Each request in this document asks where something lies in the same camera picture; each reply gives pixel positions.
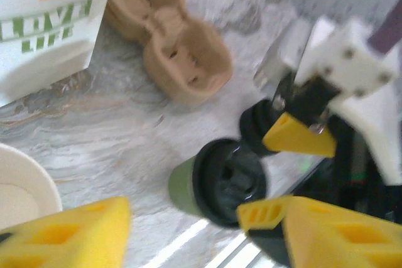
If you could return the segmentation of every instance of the marble countertop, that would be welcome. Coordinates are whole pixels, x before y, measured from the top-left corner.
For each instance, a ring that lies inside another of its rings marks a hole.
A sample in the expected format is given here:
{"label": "marble countertop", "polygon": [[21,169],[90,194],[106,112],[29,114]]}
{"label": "marble countertop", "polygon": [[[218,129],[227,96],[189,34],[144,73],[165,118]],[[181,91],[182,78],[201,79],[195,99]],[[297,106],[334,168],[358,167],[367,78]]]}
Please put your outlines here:
{"label": "marble countertop", "polygon": [[[132,230],[127,268],[205,267],[239,235],[172,207],[172,169],[209,141],[238,137],[241,113],[262,95],[258,63],[295,17],[287,0],[188,0],[214,23],[234,57],[233,79],[209,102],[184,107],[153,85],[142,49],[103,24],[90,67],[0,109],[0,141],[35,158],[55,180],[64,208],[128,196]],[[279,195],[312,165],[310,156],[265,159],[270,194]]]}

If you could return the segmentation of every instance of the white paper cup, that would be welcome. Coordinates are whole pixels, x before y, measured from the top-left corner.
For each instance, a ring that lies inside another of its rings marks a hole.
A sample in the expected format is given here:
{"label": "white paper cup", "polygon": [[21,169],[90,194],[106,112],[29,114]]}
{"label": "white paper cup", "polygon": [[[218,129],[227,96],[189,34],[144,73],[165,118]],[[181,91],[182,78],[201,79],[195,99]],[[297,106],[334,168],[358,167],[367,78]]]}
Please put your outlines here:
{"label": "white paper cup", "polygon": [[0,144],[0,230],[62,210],[56,184],[35,160]]}

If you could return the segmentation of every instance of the black lid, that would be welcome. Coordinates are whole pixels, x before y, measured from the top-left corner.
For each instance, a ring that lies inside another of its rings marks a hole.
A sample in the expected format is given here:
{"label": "black lid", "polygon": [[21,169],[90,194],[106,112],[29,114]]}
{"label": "black lid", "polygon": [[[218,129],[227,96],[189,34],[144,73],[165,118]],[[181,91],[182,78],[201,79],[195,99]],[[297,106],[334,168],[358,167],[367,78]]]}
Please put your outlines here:
{"label": "black lid", "polygon": [[197,155],[193,189],[206,218],[223,227],[238,227],[237,207],[265,198],[267,182],[255,153],[233,139],[219,139]]}

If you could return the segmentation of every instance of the white paper bag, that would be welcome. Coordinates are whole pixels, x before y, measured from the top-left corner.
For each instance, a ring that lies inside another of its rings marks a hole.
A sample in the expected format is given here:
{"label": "white paper bag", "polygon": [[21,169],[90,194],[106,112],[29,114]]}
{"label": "white paper bag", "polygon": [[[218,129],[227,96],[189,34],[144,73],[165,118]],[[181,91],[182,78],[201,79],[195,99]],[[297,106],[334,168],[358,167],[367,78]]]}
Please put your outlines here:
{"label": "white paper bag", "polygon": [[0,0],[0,107],[88,67],[107,0]]}

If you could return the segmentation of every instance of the white marble surface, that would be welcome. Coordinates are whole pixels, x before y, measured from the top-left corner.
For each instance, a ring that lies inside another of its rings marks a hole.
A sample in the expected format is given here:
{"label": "white marble surface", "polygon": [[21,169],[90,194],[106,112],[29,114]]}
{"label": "white marble surface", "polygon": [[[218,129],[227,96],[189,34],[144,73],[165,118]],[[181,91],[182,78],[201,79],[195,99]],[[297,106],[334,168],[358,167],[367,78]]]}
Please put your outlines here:
{"label": "white marble surface", "polygon": [[[203,267],[238,234],[203,228],[198,218],[175,210],[167,179],[212,139],[238,136],[241,112],[261,98],[252,83],[255,68],[295,16],[286,0],[188,3],[222,29],[235,62],[233,79],[204,105],[186,108],[165,99],[144,72],[142,49],[103,24],[88,70],[0,109],[0,141],[47,169],[65,208],[130,198],[129,268]],[[285,153],[267,159],[271,194],[285,190],[313,160]],[[198,232],[186,232],[194,223]]]}

